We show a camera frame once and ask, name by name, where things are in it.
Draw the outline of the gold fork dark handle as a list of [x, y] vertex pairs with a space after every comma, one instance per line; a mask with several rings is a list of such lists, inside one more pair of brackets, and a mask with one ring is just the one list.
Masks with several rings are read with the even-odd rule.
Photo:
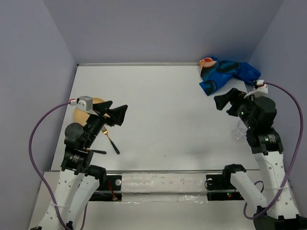
[[102, 132], [104, 133], [104, 135], [107, 136], [107, 138], [108, 138], [109, 142], [111, 143], [111, 145], [112, 145], [113, 149], [115, 150], [115, 152], [116, 152], [117, 154], [120, 154], [120, 151], [118, 150], [117, 146], [116, 146], [115, 143], [112, 141], [112, 139], [110, 138], [110, 136], [109, 136], [109, 134], [108, 134], [108, 130], [106, 129], [105, 126], [102, 127]]

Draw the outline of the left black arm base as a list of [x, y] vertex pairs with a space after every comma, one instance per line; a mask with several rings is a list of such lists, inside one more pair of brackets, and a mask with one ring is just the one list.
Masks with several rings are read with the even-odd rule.
[[122, 175], [108, 174], [106, 181], [92, 194], [89, 201], [117, 202], [122, 200]]

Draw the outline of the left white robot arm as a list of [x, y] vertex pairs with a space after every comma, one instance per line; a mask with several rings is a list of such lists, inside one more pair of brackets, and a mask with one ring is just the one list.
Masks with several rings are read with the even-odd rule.
[[56, 189], [52, 190], [39, 174], [50, 193], [51, 202], [37, 230], [75, 229], [79, 219], [86, 216], [91, 196], [106, 185], [106, 169], [91, 164], [94, 154], [91, 145], [104, 125], [122, 125], [128, 106], [111, 108], [112, 103], [93, 103], [93, 99], [87, 96], [68, 102], [89, 117], [83, 124], [69, 124], [64, 131], [65, 149]]

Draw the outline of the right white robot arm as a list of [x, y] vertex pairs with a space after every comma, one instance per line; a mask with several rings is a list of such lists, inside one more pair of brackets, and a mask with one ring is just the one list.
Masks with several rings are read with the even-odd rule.
[[217, 110], [231, 104], [226, 111], [228, 115], [239, 117], [247, 127], [247, 142], [260, 169], [265, 193], [256, 188], [245, 168], [238, 164], [225, 166], [221, 175], [222, 185], [227, 188], [234, 186], [247, 203], [263, 208], [263, 213], [270, 218], [299, 217], [284, 170], [282, 141], [272, 127], [277, 115], [275, 102], [236, 88], [215, 96], [214, 101]]

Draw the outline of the blue Mickey placemat cloth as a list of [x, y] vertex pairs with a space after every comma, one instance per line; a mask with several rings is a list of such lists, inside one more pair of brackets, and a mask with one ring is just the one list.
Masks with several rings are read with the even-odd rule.
[[246, 62], [218, 60], [216, 57], [204, 57], [199, 61], [200, 86], [210, 96], [226, 85], [231, 79], [252, 84], [261, 73]]

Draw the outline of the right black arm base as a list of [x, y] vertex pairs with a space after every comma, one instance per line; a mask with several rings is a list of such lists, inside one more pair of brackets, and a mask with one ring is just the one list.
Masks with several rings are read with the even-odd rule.
[[207, 190], [208, 201], [244, 200], [236, 188], [224, 180], [222, 174], [206, 175], [204, 186]]

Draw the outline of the tan round plate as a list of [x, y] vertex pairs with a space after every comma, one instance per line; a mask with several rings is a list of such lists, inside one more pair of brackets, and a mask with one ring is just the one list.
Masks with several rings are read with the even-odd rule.
[[[104, 102], [104, 100], [101, 98], [93, 98], [93, 104], [102, 103], [102, 102]], [[74, 110], [74, 114], [73, 114], [74, 122], [79, 123], [82, 126], [85, 125], [89, 116], [90, 116], [89, 114], [77, 108]]]

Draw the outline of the clear plastic cup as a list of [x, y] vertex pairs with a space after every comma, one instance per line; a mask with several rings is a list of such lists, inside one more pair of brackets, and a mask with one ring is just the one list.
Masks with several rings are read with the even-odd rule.
[[232, 131], [232, 134], [236, 140], [242, 140], [246, 137], [247, 127], [245, 124], [239, 120], [235, 128]]

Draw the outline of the gold knife dark handle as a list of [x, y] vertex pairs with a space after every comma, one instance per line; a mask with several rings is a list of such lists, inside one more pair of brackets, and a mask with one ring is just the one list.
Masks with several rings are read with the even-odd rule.
[[98, 154], [107, 154], [106, 151], [103, 150], [95, 150], [95, 149], [86, 149], [88, 152], [98, 153]]

